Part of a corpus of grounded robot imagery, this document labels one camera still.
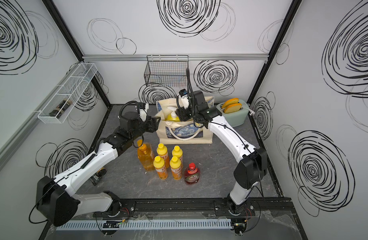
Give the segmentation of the yellow pump dish soap bottle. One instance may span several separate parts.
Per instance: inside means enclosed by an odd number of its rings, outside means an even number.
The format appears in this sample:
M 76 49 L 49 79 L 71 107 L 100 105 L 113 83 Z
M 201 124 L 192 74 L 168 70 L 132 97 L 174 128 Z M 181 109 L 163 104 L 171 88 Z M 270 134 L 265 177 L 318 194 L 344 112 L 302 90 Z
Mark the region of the yellow pump dish soap bottle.
M 180 119 L 179 119 L 179 117 L 176 114 L 177 108 L 175 108 L 175 107 L 168 107 L 167 109 L 170 110 L 171 113 L 167 116 L 166 120 L 167 121 L 172 121 L 172 122 L 180 122 Z

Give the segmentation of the canvas starry night tote bag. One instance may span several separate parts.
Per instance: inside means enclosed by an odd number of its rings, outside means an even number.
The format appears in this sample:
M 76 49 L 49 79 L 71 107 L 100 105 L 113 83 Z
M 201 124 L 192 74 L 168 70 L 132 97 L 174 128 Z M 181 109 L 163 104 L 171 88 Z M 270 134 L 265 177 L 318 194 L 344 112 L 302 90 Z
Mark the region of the canvas starry night tote bag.
M 197 128 L 193 119 L 186 122 L 169 121 L 173 110 L 177 109 L 176 99 L 160 100 L 156 103 L 157 117 L 161 118 L 158 130 L 159 142 L 164 145 L 212 144 L 213 133 L 205 127 Z

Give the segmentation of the tall orange dish soap bottle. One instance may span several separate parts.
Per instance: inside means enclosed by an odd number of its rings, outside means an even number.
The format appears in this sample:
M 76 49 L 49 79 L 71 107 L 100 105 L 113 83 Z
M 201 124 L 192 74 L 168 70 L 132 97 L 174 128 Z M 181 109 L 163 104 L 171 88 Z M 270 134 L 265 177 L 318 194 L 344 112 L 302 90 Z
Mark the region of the tall orange dish soap bottle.
M 144 169 L 149 171 L 155 171 L 153 162 L 154 162 L 154 152 L 150 143 L 147 143 L 143 140 L 137 141 L 138 150 L 137 156 L 141 164 L 143 165 Z

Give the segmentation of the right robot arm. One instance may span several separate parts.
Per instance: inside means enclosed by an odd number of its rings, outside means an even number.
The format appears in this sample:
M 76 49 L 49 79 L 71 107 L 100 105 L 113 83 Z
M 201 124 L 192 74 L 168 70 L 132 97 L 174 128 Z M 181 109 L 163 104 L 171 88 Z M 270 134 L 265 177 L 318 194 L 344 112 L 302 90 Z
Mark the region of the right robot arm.
M 236 183 L 227 197 L 231 214 L 237 216 L 251 191 L 266 175 L 268 154 L 257 149 L 237 133 L 217 107 L 210 107 L 202 91 L 182 89 L 176 97 L 176 114 L 181 121 L 193 120 L 195 127 L 205 127 L 215 134 L 231 151 L 238 165 L 234 170 Z

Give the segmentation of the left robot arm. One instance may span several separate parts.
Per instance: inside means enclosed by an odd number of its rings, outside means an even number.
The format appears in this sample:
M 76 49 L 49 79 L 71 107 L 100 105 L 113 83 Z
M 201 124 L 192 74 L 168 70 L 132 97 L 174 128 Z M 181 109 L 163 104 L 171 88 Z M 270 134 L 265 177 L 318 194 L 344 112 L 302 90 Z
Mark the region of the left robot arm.
M 160 120 L 149 115 L 140 117 L 136 112 L 121 116 L 120 126 L 108 137 L 99 139 L 92 153 L 53 178 L 44 176 L 38 181 L 34 208 L 56 227 L 88 213 L 102 212 L 116 217 L 122 210 L 117 195 L 110 191 L 79 195 L 77 191 L 101 168 L 132 147 L 135 139 L 156 132 Z

